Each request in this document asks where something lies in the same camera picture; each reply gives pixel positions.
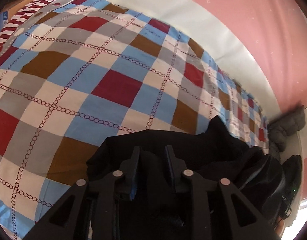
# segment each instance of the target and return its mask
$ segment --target white dot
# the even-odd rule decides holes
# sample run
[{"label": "white dot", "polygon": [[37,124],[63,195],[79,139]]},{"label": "white dot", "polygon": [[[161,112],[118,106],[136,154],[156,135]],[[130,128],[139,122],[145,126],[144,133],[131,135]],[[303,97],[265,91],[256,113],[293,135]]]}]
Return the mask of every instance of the white dot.
[{"label": "white dot", "polygon": [[17,30],[14,34],[14,36],[19,36],[21,33],[23,33],[24,28],[20,28],[19,30]]}]

